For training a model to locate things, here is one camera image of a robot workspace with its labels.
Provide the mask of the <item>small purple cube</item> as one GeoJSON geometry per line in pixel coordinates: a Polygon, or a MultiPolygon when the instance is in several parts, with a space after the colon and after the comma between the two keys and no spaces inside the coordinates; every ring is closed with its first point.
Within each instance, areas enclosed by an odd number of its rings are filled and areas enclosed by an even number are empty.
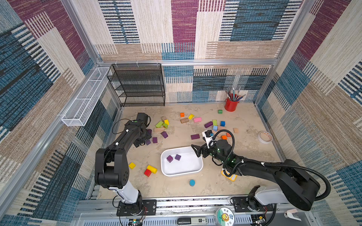
{"type": "Polygon", "coordinates": [[[173,161],[173,157],[170,156],[170,155],[169,155],[166,159],[167,159],[167,161],[168,161],[169,163],[171,163],[171,162],[173,161]]]}

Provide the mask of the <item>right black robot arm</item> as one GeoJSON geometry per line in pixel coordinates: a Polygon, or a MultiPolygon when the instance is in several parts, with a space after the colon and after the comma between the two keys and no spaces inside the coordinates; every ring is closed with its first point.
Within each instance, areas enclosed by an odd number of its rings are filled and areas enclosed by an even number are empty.
{"type": "Polygon", "coordinates": [[[276,183],[286,200],[298,209],[309,211],[315,201],[327,198],[331,192],[331,184],[321,173],[298,165],[295,161],[286,159],[280,163],[261,162],[236,155],[236,145],[233,133],[226,130],[232,138],[229,144],[226,140],[217,140],[219,132],[204,131],[202,146],[191,145],[197,157],[211,156],[219,161],[223,173],[230,178],[233,175],[251,176],[276,183]]]}

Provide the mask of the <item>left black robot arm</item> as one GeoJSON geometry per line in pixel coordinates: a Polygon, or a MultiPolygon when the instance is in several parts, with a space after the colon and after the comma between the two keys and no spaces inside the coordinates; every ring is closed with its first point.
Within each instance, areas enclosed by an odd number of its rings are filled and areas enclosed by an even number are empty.
{"type": "Polygon", "coordinates": [[[119,211],[138,215],[143,210],[141,192],[129,181],[129,163],[127,153],[132,145],[145,145],[151,138],[147,127],[151,117],[146,113],[138,113],[135,120],[124,125],[120,136],[107,148],[100,148],[95,154],[96,185],[115,191],[121,197],[119,211]]]}

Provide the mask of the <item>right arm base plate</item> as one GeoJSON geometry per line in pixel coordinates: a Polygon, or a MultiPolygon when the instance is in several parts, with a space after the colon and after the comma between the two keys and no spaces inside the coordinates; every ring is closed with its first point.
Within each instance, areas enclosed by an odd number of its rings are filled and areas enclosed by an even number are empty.
{"type": "Polygon", "coordinates": [[[234,196],[230,199],[235,212],[270,212],[274,205],[262,205],[255,198],[248,199],[247,196],[234,196]]]}

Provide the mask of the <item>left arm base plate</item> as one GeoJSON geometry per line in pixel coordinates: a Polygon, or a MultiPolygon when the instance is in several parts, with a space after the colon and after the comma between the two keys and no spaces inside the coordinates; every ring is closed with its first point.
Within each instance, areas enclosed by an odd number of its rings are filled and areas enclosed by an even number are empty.
{"type": "Polygon", "coordinates": [[[134,204],[126,204],[122,201],[119,202],[117,207],[116,215],[118,217],[128,217],[128,216],[154,216],[156,214],[157,200],[156,199],[146,199],[141,202],[134,204]]]}

